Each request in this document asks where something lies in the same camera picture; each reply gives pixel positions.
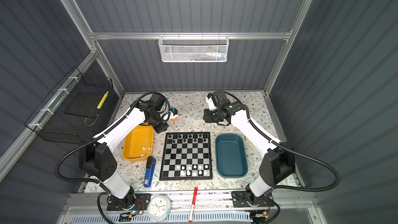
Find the blue stapler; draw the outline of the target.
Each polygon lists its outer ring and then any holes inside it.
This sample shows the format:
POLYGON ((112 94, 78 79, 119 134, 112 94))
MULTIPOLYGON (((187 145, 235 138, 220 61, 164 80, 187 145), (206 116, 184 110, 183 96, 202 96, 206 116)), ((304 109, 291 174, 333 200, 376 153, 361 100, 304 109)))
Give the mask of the blue stapler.
POLYGON ((153 179, 154 171, 155 171, 155 165, 156 165, 156 159, 153 156, 149 156, 147 159, 147 163, 146 163, 146 171, 145 171, 145 177, 144 177, 144 187, 145 188, 151 187, 152 179, 153 179))

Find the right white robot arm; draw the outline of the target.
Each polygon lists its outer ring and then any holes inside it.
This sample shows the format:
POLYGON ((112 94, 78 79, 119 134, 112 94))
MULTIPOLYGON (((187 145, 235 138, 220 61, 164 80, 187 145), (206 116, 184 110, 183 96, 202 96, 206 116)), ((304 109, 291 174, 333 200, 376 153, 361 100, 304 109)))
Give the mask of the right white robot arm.
POLYGON ((222 125, 224 121, 237 128, 255 146, 262 157, 259 176, 245 188, 245 197, 250 205, 268 196, 276 189, 287 189, 301 192, 324 192, 336 188, 340 175, 329 164, 311 156, 295 151, 288 142, 282 142, 267 132, 250 115, 249 107, 236 99, 229 100, 232 93, 218 90, 206 96, 208 108, 204 111, 206 123, 222 125), (295 172, 295 156, 314 162, 334 175, 334 181, 322 187, 298 187, 280 185, 280 182, 295 172))

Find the small white clock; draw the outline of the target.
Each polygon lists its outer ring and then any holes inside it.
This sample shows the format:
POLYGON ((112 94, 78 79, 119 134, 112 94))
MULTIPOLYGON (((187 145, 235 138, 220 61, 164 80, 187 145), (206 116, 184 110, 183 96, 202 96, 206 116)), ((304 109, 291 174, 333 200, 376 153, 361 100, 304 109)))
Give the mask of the small white clock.
POLYGON ((167 219, 171 211, 171 200, 165 196, 153 196, 147 206, 147 215, 154 222, 167 219))

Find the red white marker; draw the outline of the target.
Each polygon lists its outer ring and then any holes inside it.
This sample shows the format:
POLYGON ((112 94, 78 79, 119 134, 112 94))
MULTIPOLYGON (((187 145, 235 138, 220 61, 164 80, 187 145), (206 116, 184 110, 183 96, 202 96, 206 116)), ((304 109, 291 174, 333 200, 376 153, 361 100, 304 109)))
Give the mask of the red white marker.
POLYGON ((194 214, 194 208, 195 208, 195 203, 196 203, 196 199, 197 199, 197 194, 198 194, 198 187, 195 187, 192 204, 191 204, 191 209, 190 209, 190 213, 189 213, 189 218, 188 218, 189 223, 192 223, 192 221, 193 221, 193 214, 194 214))

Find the teal plastic tray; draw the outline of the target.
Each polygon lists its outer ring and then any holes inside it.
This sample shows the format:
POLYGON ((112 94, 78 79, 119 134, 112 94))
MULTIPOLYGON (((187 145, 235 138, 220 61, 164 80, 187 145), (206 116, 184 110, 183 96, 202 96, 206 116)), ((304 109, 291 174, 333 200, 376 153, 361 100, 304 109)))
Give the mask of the teal plastic tray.
POLYGON ((223 178, 241 178, 248 172, 243 139, 232 133, 217 136, 215 140, 216 166, 223 178))

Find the black white chessboard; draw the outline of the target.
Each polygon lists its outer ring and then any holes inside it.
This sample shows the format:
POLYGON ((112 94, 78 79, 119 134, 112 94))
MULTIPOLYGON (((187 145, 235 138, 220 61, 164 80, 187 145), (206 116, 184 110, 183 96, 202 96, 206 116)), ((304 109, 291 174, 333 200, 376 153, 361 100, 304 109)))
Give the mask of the black white chessboard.
POLYGON ((169 132, 165 135, 160 181, 211 180, 209 132, 169 132))

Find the yellow plastic tray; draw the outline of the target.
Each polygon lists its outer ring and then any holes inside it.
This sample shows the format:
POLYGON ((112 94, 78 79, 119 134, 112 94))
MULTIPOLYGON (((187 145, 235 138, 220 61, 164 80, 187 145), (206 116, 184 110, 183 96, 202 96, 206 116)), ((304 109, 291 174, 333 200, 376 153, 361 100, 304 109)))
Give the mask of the yellow plastic tray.
POLYGON ((154 129, 139 125, 125 138, 122 156, 124 160, 139 162, 146 160, 153 152, 154 129))

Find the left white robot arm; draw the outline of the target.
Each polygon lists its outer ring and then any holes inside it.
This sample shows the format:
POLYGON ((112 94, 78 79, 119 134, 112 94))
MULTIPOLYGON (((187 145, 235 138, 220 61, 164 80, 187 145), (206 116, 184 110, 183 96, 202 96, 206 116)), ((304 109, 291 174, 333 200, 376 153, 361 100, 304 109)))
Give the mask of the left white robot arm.
POLYGON ((102 218, 110 224, 111 220, 101 208, 101 196, 111 197, 128 211, 135 206, 141 206, 134 196, 134 189, 117 172, 114 150, 137 126, 148 124, 156 133, 161 133, 167 130, 168 121, 177 116, 177 109, 171 107, 163 94, 155 91, 145 93, 104 131, 65 154, 55 166, 55 176, 62 181, 98 184, 103 192, 97 197, 97 207, 102 218), (79 153, 79 168, 88 174, 87 178, 66 177, 60 172, 62 163, 76 152, 79 153))

